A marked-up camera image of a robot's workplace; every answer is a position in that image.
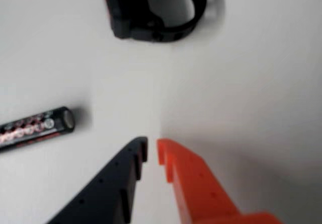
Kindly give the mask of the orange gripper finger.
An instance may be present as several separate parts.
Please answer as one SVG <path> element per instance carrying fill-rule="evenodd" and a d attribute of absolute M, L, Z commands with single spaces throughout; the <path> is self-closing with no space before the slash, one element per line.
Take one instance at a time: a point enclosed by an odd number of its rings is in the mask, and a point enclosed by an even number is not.
<path fill-rule="evenodd" d="M 173 185 L 181 223 L 280 223 L 270 213 L 242 214 L 195 152 L 173 140 L 157 140 L 158 161 Z"/>

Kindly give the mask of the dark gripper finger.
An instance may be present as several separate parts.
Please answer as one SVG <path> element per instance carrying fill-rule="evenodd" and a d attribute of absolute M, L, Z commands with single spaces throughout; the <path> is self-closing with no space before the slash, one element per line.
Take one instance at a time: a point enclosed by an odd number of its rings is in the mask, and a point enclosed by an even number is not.
<path fill-rule="evenodd" d="M 49 223 L 130 223 L 148 139 L 124 146 Z"/>

